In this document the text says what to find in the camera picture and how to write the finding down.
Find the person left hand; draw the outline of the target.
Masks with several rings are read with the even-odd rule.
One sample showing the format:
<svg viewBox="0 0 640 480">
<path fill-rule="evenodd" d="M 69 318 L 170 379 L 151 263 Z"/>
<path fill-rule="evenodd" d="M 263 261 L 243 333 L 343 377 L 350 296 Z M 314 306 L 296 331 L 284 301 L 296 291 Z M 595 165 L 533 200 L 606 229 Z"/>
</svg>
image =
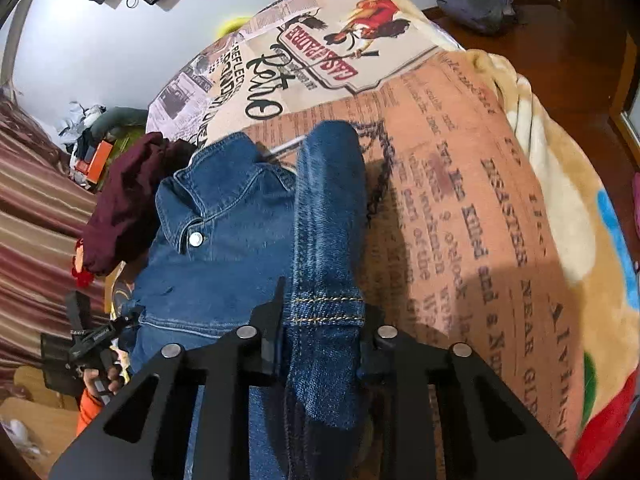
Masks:
<svg viewBox="0 0 640 480">
<path fill-rule="evenodd" d="M 108 370 L 85 368 L 82 379 L 90 396 L 101 404 L 110 402 L 111 397 L 125 385 L 125 378 L 122 377 L 122 367 L 119 363 L 114 364 Z"/>
</svg>

